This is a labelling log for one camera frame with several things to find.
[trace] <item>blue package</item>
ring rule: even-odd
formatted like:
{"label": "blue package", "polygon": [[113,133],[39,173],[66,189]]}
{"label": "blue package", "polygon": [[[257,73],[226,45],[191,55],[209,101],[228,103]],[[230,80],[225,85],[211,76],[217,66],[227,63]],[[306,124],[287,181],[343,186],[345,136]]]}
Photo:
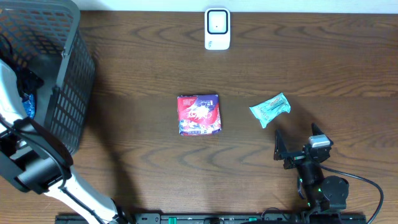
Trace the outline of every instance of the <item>blue package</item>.
{"label": "blue package", "polygon": [[27,116],[33,119],[35,117],[35,98],[33,94],[30,94],[29,99],[22,102],[22,104],[24,105]]}
{"label": "blue package", "polygon": [[283,112],[290,112],[289,102],[283,93],[279,93],[270,100],[260,103],[257,106],[250,107],[254,116],[260,120],[262,128],[266,128],[276,116]]}

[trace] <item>red and purple package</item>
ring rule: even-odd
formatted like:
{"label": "red and purple package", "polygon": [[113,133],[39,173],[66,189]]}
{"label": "red and purple package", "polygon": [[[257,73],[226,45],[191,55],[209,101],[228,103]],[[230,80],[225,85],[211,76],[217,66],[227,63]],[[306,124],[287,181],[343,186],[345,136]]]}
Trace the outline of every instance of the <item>red and purple package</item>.
{"label": "red and purple package", "polygon": [[182,136],[221,131],[218,95],[177,97],[178,126]]}

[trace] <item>small plastic packet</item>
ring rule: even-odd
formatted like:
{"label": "small plastic packet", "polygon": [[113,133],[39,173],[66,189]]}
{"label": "small plastic packet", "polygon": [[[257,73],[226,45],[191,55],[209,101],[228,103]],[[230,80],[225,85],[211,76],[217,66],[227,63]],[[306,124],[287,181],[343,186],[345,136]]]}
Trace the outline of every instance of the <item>small plastic packet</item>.
{"label": "small plastic packet", "polygon": [[262,128],[266,128],[276,116],[283,112],[290,112],[290,104],[283,93],[279,93],[272,99],[269,99],[257,106],[250,107],[254,116],[260,120]]}

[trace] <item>black square outline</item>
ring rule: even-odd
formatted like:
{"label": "black square outline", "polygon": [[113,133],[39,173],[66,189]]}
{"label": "black square outline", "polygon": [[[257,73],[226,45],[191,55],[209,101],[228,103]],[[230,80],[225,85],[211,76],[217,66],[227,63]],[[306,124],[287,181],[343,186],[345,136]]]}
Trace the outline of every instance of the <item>black square outline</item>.
{"label": "black square outline", "polygon": [[[209,30],[209,15],[210,15],[210,12],[225,12],[225,15],[226,15],[226,18],[225,18],[226,19],[226,30],[225,30],[224,33],[212,33],[212,32],[210,32],[210,30]],[[228,12],[226,10],[224,10],[224,9],[209,10],[207,12],[207,33],[216,35],[216,34],[226,34],[227,32],[228,32]]]}

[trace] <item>wooden tabletop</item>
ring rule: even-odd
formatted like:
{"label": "wooden tabletop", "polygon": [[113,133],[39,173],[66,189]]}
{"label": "wooden tabletop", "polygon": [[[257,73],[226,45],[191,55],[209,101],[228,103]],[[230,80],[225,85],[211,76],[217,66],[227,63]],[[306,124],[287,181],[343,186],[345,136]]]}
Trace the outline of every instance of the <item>wooden tabletop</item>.
{"label": "wooden tabletop", "polygon": [[[77,171],[132,211],[262,212],[306,207],[296,170],[273,160],[311,123],[335,142],[323,164],[377,182],[375,223],[398,221],[397,15],[232,13],[231,47],[204,48],[203,13],[82,12],[96,81]],[[250,106],[283,92],[292,110],[266,129]],[[217,93],[223,130],[178,134],[177,96]],[[347,212],[379,192],[349,179]],[[0,180],[0,223],[53,223],[63,203]]]}

